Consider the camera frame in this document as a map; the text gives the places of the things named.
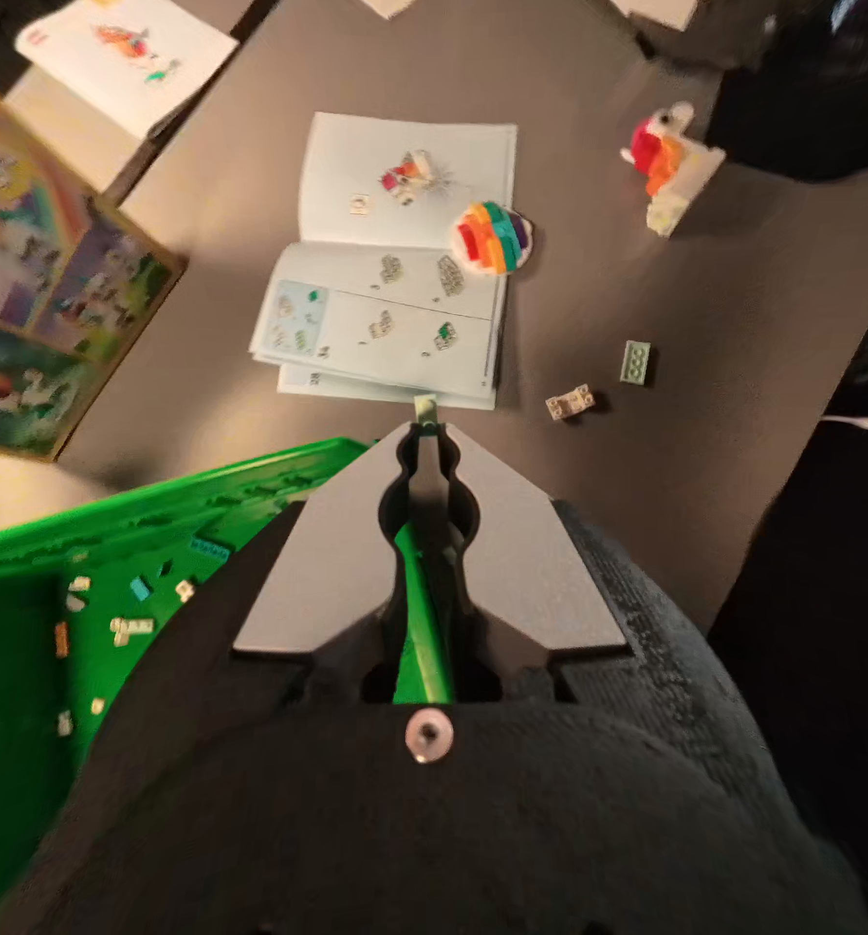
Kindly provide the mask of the lego set box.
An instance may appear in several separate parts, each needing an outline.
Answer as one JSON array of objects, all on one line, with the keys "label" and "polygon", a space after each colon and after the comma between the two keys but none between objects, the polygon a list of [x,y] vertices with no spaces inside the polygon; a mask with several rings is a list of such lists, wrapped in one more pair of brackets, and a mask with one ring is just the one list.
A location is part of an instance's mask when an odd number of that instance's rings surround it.
[{"label": "lego set box", "polygon": [[0,96],[0,451],[53,461],[184,268]]}]

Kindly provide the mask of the open lego instruction booklet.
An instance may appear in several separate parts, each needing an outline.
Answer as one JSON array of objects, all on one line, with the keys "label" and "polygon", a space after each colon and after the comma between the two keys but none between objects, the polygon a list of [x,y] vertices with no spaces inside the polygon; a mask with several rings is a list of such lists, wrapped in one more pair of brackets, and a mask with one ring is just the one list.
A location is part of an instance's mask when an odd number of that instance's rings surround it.
[{"label": "open lego instruction booklet", "polygon": [[274,266],[250,345],[282,390],[496,407],[514,272],[461,267],[451,229],[472,202],[515,210],[517,141],[513,124],[314,115],[300,237]]}]

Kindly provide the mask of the lego unicorn model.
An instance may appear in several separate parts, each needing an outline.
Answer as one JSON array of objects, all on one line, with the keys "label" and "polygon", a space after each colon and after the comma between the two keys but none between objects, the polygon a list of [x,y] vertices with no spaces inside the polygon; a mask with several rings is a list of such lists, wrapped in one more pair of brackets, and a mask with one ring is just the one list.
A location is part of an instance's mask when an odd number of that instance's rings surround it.
[{"label": "lego unicorn model", "polygon": [[725,150],[688,134],[696,115],[688,101],[655,111],[638,123],[621,157],[645,177],[646,225],[662,239],[675,232],[726,160]]}]

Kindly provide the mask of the closed lego instruction booklet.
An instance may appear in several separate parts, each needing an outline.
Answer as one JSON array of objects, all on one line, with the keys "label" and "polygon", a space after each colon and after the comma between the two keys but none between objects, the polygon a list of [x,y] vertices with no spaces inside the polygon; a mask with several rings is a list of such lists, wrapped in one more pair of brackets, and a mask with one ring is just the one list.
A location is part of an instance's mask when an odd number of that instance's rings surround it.
[{"label": "closed lego instruction booklet", "polygon": [[76,1],[31,22],[16,51],[137,139],[196,97],[239,42],[170,1]]}]

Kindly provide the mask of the white lego bracket assembly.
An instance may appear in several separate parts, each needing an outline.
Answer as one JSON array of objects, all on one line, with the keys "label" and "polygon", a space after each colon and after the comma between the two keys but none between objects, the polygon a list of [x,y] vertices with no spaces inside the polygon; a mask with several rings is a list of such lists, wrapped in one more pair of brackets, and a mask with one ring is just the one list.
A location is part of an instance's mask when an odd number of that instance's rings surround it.
[{"label": "white lego bracket assembly", "polygon": [[547,398],[545,406],[553,421],[565,422],[595,408],[596,399],[589,386],[583,383]]}]

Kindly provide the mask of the rainbow lego piece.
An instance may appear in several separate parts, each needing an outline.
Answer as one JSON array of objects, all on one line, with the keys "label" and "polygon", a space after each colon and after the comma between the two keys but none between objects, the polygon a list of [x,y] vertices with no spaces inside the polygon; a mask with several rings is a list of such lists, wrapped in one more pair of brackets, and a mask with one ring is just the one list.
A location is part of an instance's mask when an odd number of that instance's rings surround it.
[{"label": "rainbow lego piece", "polygon": [[528,262],[534,233],[533,223],[515,210],[472,202],[451,229],[452,257],[473,273],[504,277]]}]

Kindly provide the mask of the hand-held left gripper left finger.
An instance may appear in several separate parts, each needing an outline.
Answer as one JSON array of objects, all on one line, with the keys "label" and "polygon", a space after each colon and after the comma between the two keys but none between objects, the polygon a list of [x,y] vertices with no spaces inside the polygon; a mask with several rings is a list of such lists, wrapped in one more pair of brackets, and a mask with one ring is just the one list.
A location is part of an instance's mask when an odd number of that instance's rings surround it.
[{"label": "hand-held left gripper left finger", "polygon": [[404,638],[404,559],[419,427],[404,423],[304,504],[234,641],[239,654],[387,660]]}]

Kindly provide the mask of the lego pieces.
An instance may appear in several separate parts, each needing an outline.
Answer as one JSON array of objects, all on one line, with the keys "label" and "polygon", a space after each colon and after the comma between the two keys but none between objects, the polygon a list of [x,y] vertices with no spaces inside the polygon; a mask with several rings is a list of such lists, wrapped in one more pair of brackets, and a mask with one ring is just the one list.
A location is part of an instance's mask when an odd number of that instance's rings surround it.
[{"label": "lego pieces", "polygon": [[136,663],[202,583],[236,551],[223,535],[189,533],[120,556],[78,550],[56,586],[58,737],[89,748]]}]

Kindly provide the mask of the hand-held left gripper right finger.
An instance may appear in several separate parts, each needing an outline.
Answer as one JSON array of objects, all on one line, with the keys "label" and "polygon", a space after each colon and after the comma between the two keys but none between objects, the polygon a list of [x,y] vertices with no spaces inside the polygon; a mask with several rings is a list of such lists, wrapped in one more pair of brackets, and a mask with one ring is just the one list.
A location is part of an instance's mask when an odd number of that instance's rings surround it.
[{"label": "hand-held left gripper right finger", "polygon": [[553,500],[454,425],[438,435],[459,609],[477,655],[628,647]]}]

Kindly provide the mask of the green plastic bin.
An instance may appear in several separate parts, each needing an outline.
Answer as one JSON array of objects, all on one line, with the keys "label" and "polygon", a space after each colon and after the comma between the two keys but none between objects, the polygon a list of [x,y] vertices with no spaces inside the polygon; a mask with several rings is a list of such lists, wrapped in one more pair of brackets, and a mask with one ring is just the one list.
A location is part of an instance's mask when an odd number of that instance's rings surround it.
[{"label": "green plastic bin", "polygon": [[[330,439],[0,532],[2,933],[396,932],[436,848],[419,767],[374,706],[306,689],[308,664],[233,640],[314,494],[369,447]],[[56,586],[73,552],[210,531],[237,546],[166,624],[87,751],[58,737]]]}]

